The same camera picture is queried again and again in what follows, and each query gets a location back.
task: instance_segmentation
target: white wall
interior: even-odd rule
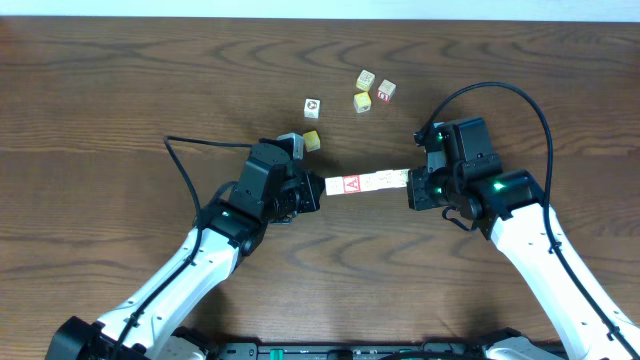
[[[640,0],[0,0],[0,15],[640,21]]]

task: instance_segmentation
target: wooden block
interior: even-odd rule
[[[378,87],[378,99],[382,99],[385,102],[389,102],[393,93],[396,92],[396,84],[389,80],[383,80],[380,87]]]
[[[369,91],[375,78],[376,76],[373,73],[370,73],[367,70],[362,70],[360,76],[358,76],[358,80],[356,81],[356,87],[362,91]]]
[[[304,133],[302,137],[304,138],[304,146],[307,148],[307,152],[320,149],[320,137],[317,131],[309,131],[308,133]]]
[[[409,169],[383,170],[372,174],[338,176],[324,180],[327,196],[407,186]]]
[[[304,117],[317,119],[320,116],[320,100],[307,99],[304,103]]]
[[[353,96],[353,106],[356,108],[357,113],[369,111],[371,109],[371,98],[369,93],[363,92]]]

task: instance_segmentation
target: yellow block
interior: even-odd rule
[[[367,70],[362,70],[360,76],[358,76],[358,80],[356,81],[356,87],[362,91],[369,91],[375,78],[376,76],[373,73],[370,73]]]
[[[315,151],[320,149],[320,137],[318,136],[318,132],[313,130],[309,131],[302,135],[304,138],[304,146],[307,148],[307,151]]]
[[[369,93],[363,92],[353,96],[353,106],[356,108],[357,113],[369,111],[371,109],[371,98]]]

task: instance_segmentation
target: white block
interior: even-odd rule
[[[378,99],[382,99],[385,102],[389,102],[391,97],[396,92],[396,84],[389,80],[383,80],[380,87],[378,87]]]
[[[375,79],[376,76],[373,73],[362,70],[360,76],[358,76],[358,80],[356,80],[356,87],[362,91],[369,91]]]
[[[304,103],[304,117],[317,119],[320,116],[320,100],[307,99]]]
[[[373,174],[338,176],[324,180],[327,196],[407,186],[409,169],[382,170]]]

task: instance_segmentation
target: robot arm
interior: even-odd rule
[[[165,345],[193,307],[217,284],[231,275],[244,257],[262,242],[269,224],[288,224],[299,213],[320,208],[324,179],[298,167],[303,139],[287,134],[277,140],[261,139],[251,147],[238,184],[229,200],[217,196],[200,213],[202,238],[192,258],[198,229],[194,228],[176,254],[135,294],[89,325],[72,317],[54,335],[46,359],[97,359],[112,357],[116,339],[131,322],[118,359],[162,359]],[[176,274],[185,261],[189,266]],[[161,288],[172,276],[168,285]],[[151,297],[157,289],[161,291]],[[197,347],[186,359],[204,359]]]
[[[510,219],[497,219],[491,231],[491,242],[525,279],[558,332],[569,359],[630,358],[578,291],[556,255],[549,252],[542,207],[531,204],[513,210],[511,214]],[[562,231],[553,209],[550,215],[551,228],[562,242],[561,250],[580,282],[627,341],[640,351],[640,330],[616,306],[582,262]]]
[[[409,172],[409,207],[445,207],[445,219],[467,231],[480,229],[526,280],[570,359],[629,359],[631,355],[580,293],[554,251],[562,252],[605,315],[640,351],[640,330],[582,262],[551,208],[551,229],[561,245],[559,250],[550,248],[543,222],[542,189],[525,170],[502,171],[484,120],[465,118],[431,126],[416,134],[418,145],[425,146],[427,164]],[[472,225],[466,227],[449,218],[450,210],[458,210]],[[499,352],[487,355],[500,359],[532,358],[501,356]]]
[[[196,241],[197,230],[189,232],[178,252],[151,279],[129,299],[115,309],[103,314],[98,322],[103,324],[102,334],[117,339],[129,316],[155,288],[189,257]],[[173,331],[182,323],[193,307],[211,289],[233,272],[238,262],[238,247],[229,245],[228,239],[211,229],[202,233],[198,254],[191,266],[182,271],[144,310],[136,325],[129,331],[123,346],[143,346],[144,356],[157,359],[163,345]]]

